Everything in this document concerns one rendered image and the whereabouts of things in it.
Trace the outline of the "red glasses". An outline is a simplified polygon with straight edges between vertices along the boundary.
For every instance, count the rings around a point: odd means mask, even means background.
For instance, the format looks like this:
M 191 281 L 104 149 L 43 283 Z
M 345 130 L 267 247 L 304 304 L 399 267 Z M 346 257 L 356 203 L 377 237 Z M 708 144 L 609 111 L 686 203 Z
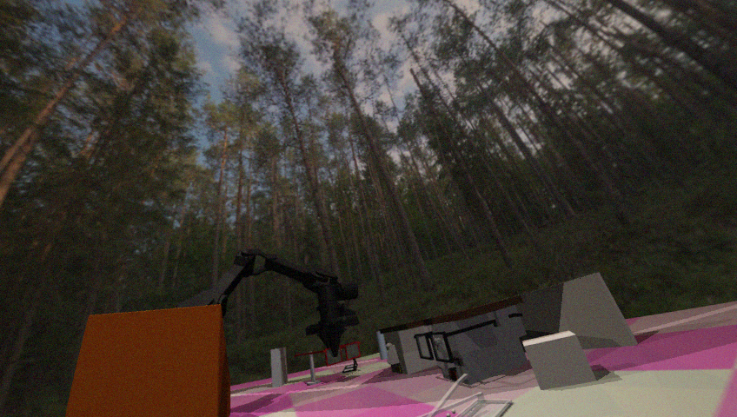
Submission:
M 342 350 L 341 350 L 341 348 L 345 348 L 346 361 L 352 360 L 352 359 L 357 358 L 357 357 L 361 357 L 360 356 L 360 350 L 359 350 L 358 343 L 360 343 L 360 342 L 351 342 L 351 343 L 348 343 L 348 344 L 340 345 L 339 348 L 338 348 L 338 356 L 337 357 L 334 357 L 334 355 L 332 354 L 331 347 L 326 348 L 326 349 L 324 349 L 324 350 L 322 350 L 320 352 L 315 351 L 315 352 L 310 352 L 310 353 L 306 353 L 306 354 L 296 354 L 294 357 L 299 356 L 299 355 L 325 353 L 325 361 L 326 361 L 327 366 L 332 366 L 332 365 L 335 365 L 337 363 L 342 362 Z

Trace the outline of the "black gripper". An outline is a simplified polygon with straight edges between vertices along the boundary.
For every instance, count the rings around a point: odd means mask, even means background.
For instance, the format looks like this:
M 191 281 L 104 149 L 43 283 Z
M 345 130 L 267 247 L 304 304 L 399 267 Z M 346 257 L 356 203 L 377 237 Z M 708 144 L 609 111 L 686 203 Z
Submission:
M 318 334 L 317 336 L 321 338 L 324 345 L 331 348 L 332 354 L 337 357 L 342 333 L 347 330 L 345 327 L 359 324 L 358 317 L 355 314 L 340 317 L 338 308 L 341 303 L 337 303 L 337 300 L 324 301 L 318 305 L 316 310 L 319 311 L 321 320 L 318 321 L 318 324 L 308 325 L 306 335 Z

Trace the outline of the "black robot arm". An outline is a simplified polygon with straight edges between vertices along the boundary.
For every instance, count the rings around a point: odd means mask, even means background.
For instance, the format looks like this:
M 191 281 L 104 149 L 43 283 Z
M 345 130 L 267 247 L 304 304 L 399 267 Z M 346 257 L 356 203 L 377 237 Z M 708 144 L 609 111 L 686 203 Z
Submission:
M 256 255 L 265 258 L 265 263 L 255 268 Z M 241 249 L 236 255 L 233 266 L 218 280 L 210 290 L 201 291 L 198 295 L 176 304 L 177 308 L 192 308 L 221 304 L 222 318 L 227 309 L 229 295 L 242 278 L 249 275 L 259 275 L 265 271 L 276 271 L 281 275 L 302 282 L 303 286 L 317 293 L 318 303 L 324 301 L 344 301 L 355 299 L 358 296 L 358 287 L 355 282 L 338 282 L 337 275 L 323 268 L 304 268 L 293 262 L 278 258 L 273 254 L 265 254 L 259 249 Z M 330 282 L 328 282 L 330 279 Z

